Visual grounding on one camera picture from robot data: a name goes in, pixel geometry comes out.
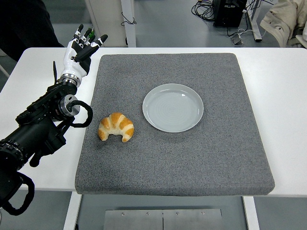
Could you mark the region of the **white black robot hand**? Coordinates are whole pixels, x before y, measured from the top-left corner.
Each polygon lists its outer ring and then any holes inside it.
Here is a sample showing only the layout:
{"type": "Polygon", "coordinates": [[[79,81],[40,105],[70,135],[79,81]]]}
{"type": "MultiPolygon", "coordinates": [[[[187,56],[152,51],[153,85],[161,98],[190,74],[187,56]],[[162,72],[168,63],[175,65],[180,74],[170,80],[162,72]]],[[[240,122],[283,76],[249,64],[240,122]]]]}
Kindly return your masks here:
{"type": "Polygon", "coordinates": [[[64,70],[61,75],[72,74],[79,78],[85,77],[90,70],[91,56],[94,54],[107,40],[108,35],[104,34],[99,38],[95,35],[88,38],[92,29],[89,28],[81,35],[83,24],[80,24],[73,35],[73,39],[68,43],[64,55],[64,70]]]}

